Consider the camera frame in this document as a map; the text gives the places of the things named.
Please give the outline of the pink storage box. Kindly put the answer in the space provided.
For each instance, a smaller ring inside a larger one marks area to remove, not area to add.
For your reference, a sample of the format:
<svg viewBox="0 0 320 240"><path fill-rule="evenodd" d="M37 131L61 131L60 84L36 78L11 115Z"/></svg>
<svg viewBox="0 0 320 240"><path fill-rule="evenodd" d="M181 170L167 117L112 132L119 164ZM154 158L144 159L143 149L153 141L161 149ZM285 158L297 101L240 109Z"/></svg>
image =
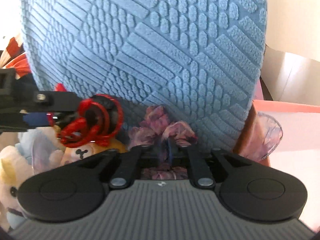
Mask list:
<svg viewBox="0 0 320 240"><path fill-rule="evenodd" d="M300 179L308 200L300 219L319 232L319 107L273 101L257 83L234 152Z"/></svg>

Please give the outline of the red black white blanket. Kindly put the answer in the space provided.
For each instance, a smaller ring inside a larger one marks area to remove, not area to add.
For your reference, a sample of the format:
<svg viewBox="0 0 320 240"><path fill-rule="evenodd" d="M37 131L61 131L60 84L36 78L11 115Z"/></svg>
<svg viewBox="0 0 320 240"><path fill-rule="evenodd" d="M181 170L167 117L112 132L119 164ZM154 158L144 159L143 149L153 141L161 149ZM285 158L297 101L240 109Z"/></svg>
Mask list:
<svg viewBox="0 0 320 240"><path fill-rule="evenodd" d="M15 70L17 80L31 74L21 34L12 37L1 53L1 69L11 68Z"/></svg>

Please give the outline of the purple organza fairy wings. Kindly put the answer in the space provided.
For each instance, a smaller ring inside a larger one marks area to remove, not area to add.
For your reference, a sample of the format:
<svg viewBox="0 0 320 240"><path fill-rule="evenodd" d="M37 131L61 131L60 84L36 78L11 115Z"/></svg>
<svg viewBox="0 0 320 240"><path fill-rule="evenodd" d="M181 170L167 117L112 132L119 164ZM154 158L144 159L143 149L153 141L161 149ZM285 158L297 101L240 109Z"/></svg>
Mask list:
<svg viewBox="0 0 320 240"><path fill-rule="evenodd" d="M283 138L283 129L277 120L267 114L251 109L244 130L233 152L247 159L268 165L268 156ZM135 146L158 146L158 165L144 168L141 179L181 180L188 179L186 165L172 164L173 153L168 142L172 139L178 146L196 143L196 133L185 121L172 122L164 107L151 106L146 110L139 127L129 131L128 149Z"/></svg>

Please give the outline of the brown bear plush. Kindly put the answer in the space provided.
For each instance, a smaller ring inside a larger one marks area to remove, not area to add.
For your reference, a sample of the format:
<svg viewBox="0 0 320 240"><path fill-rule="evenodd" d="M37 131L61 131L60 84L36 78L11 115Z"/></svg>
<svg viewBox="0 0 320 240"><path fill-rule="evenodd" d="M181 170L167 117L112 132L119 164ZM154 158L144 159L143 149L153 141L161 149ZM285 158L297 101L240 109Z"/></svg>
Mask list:
<svg viewBox="0 0 320 240"><path fill-rule="evenodd" d="M66 148L60 165L63 166L69 163L73 163L97 153L112 149L116 149L119 153L127 152L126 146L122 142L114 138L111 139L110 143L106 147L99 146L95 142L90 142L77 148Z"/></svg>

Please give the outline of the white blue duck plush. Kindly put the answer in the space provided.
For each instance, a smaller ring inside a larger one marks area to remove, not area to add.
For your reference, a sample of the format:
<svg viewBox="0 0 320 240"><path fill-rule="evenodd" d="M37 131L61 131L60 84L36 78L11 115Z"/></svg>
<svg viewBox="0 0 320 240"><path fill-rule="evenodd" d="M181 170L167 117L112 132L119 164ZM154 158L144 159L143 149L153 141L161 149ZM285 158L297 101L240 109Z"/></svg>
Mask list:
<svg viewBox="0 0 320 240"><path fill-rule="evenodd" d="M1 150L1 226L11 231L25 217L17 192L28 178L60 166L65 147L51 127L39 127L14 133L16 144Z"/></svg>

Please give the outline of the blue textured bedspread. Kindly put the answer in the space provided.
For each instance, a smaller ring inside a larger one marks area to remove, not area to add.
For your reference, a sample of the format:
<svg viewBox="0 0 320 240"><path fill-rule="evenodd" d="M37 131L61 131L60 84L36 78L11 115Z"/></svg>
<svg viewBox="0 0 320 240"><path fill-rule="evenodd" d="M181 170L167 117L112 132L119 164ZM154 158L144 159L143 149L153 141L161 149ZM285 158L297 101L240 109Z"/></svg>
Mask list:
<svg viewBox="0 0 320 240"><path fill-rule="evenodd" d="M41 90L116 96L125 128L151 105L199 145L231 150L260 77L267 0L21 0L24 49Z"/></svg>

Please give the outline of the white bedside furniture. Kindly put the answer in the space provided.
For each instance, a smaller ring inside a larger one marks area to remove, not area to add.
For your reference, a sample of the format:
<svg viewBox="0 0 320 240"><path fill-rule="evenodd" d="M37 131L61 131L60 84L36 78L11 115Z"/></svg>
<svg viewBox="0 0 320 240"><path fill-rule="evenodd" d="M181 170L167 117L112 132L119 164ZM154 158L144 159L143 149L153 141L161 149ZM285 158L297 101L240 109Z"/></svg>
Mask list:
<svg viewBox="0 0 320 240"><path fill-rule="evenodd" d="M319 62L265 48L261 77L274 101L319 106Z"/></svg>

